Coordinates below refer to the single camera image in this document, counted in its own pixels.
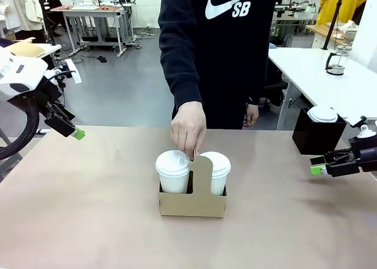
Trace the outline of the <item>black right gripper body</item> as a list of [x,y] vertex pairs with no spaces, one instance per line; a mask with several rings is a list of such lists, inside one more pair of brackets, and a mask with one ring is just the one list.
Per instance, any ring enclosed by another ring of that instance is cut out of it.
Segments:
[[376,172],[376,136],[349,139],[352,153],[363,172]]

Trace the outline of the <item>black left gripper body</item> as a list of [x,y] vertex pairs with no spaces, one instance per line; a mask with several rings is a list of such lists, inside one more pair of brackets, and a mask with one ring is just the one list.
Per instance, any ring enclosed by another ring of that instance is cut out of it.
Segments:
[[37,88],[31,92],[31,97],[43,116],[50,116],[58,112],[59,109],[63,109],[64,105],[59,100],[63,95],[60,91],[63,87],[64,85],[61,80],[43,79]]

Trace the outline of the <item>person's left hand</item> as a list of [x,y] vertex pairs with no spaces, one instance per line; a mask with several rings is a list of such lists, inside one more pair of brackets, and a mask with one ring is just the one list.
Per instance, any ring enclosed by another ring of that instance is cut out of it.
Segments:
[[259,106],[248,104],[246,108],[246,127],[252,127],[255,125],[259,118]]

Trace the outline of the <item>person's right hand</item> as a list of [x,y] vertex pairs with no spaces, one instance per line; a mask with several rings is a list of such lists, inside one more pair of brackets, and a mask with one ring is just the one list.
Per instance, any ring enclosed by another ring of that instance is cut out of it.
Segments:
[[203,143],[206,133],[206,116],[201,102],[182,104],[170,126],[171,140],[175,147],[193,160]]

